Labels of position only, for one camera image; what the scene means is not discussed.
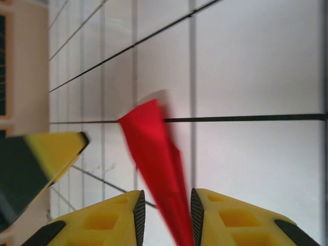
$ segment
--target white tiled wall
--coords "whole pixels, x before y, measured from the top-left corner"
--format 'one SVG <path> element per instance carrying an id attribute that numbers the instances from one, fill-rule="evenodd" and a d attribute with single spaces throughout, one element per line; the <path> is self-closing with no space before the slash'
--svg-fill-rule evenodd
<path id="1" fill-rule="evenodd" d="M 153 202 L 115 122 L 147 99 L 159 97 L 170 118 L 323 113 L 319 0 L 49 7 L 51 131 L 91 137 L 52 188 L 52 217 L 133 189 Z M 176 121 L 169 126 L 189 191 L 207 188 L 284 214 L 322 242 L 322 121 Z M 174 245 L 151 206 L 144 245 Z"/>

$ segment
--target red arrow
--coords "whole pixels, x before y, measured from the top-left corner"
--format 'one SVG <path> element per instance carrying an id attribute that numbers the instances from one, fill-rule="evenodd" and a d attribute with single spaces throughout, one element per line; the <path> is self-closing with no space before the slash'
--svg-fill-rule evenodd
<path id="1" fill-rule="evenodd" d="M 131 155 L 178 246 L 193 246 L 180 152 L 169 139 L 157 100 L 118 120 Z"/>

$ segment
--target yellow plastic piece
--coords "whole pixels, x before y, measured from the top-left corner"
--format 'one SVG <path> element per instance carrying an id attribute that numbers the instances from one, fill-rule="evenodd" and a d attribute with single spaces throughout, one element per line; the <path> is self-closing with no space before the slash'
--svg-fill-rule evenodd
<path id="1" fill-rule="evenodd" d="M 79 132 L 28 135 L 25 141 L 51 181 L 57 181 L 63 176 L 87 145 Z"/>
<path id="2" fill-rule="evenodd" d="M 206 189 L 196 189 L 204 208 L 201 246 L 295 245 L 274 223 L 287 217 Z"/>
<path id="3" fill-rule="evenodd" d="M 66 226 L 48 246 L 136 246 L 133 209 L 141 191 L 130 191 L 59 217 Z"/>

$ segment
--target wooden frame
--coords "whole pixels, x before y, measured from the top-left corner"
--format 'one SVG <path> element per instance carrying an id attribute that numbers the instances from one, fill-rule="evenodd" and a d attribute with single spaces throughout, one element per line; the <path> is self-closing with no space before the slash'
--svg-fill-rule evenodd
<path id="1" fill-rule="evenodd" d="M 6 50 L 5 50 L 5 61 L 6 61 L 6 115 L 0 115 L 0 119 L 10 119 L 12 116 L 12 77 L 13 77 L 13 24 L 12 14 L 6 11 L 0 11 L 0 15 L 6 18 Z"/>
<path id="2" fill-rule="evenodd" d="M 6 131 L 6 137 L 9 137 L 12 135 L 12 126 L 10 125 L 0 125 L 0 131 Z"/>
<path id="3" fill-rule="evenodd" d="M 5 5 L 11 5 L 12 0 L 0 0 L 0 3 L 5 4 Z"/>
<path id="4" fill-rule="evenodd" d="M 5 244 L 6 246 L 14 246 L 11 238 L 0 239 L 0 245 Z"/>

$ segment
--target yellow and black block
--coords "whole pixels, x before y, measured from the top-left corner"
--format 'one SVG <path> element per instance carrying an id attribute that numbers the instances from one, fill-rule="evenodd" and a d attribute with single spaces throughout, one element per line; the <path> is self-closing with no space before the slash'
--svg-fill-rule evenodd
<path id="1" fill-rule="evenodd" d="M 61 216 L 22 246 L 142 246 L 144 191 L 130 191 Z"/>
<path id="2" fill-rule="evenodd" d="M 319 246 L 287 217 L 206 189 L 193 189 L 195 246 Z"/>
<path id="3" fill-rule="evenodd" d="M 83 132 L 0 139 L 0 232 L 74 164 L 88 143 Z"/>

